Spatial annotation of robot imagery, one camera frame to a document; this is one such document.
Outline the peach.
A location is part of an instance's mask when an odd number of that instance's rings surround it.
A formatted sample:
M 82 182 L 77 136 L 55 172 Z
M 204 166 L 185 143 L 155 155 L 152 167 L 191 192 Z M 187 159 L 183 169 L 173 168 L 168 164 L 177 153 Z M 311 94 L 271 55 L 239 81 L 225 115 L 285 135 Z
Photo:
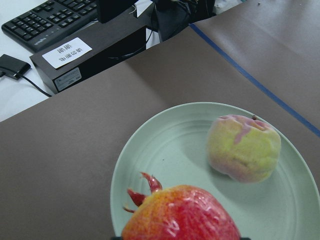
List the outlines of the peach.
M 216 171 L 241 183 L 258 183 L 275 170 L 281 137 L 268 123 L 229 114 L 212 123 L 206 150 L 208 162 Z

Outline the red pomegranate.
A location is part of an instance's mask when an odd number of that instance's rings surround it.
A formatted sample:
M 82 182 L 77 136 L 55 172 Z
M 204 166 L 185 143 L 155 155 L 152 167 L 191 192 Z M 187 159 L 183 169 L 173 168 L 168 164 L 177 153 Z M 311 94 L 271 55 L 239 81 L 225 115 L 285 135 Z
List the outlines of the red pomegranate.
M 241 233 L 222 204 L 192 185 L 163 188 L 145 172 L 150 195 L 128 189 L 137 206 L 123 228 L 124 240 L 239 240 Z

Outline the green plate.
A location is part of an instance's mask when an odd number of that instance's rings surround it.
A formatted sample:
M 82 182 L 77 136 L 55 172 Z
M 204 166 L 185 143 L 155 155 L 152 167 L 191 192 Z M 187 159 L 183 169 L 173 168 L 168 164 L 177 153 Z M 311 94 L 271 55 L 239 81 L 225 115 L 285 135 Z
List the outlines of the green plate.
M 258 183 L 240 183 L 208 163 L 206 142 L 212 122 L 228 114 L 251 117 L 243 109 L 212 102 L 187 103 L 164 110 L 146 121 L 128 140 L 116 163 L 110 211 L 119 236 L 136 208 L 127 190 L 148 195 L 142 173 L 164 188 L 193 185 L 210 192 L 252 240 L 317 240 L 320 196 L 300 153 L 285 137 L 272 175 Z

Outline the black computer box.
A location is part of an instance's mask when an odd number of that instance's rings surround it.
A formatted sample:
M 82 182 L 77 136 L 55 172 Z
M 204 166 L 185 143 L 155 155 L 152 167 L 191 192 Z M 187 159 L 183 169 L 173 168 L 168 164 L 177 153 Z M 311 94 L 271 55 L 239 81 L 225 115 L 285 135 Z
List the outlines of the black computer box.
M 149 14 L 124 13 L 73 33 L 30 59 L 43 83 L 56 94 L 144 51 L 146 30 L 156 28 Z

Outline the black keyboard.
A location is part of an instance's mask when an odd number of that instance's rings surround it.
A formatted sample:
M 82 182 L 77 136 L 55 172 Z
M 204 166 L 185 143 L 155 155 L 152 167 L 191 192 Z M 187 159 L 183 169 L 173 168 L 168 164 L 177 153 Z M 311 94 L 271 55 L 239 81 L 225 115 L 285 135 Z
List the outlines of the black keyboard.
M 79 31 L 98 16 L 95 0 L 47 0 L 7 21 L 2 31 L 37 53 Z

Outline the small black adapter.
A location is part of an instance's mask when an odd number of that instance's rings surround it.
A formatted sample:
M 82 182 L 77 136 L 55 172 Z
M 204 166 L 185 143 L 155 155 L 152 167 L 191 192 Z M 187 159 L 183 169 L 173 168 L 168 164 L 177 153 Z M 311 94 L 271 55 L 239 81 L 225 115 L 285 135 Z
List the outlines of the small black adapter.
M 0 57 L 0 76 L 19 80 L 31 68 L 31 65 L 15 57 L 3 54 Z

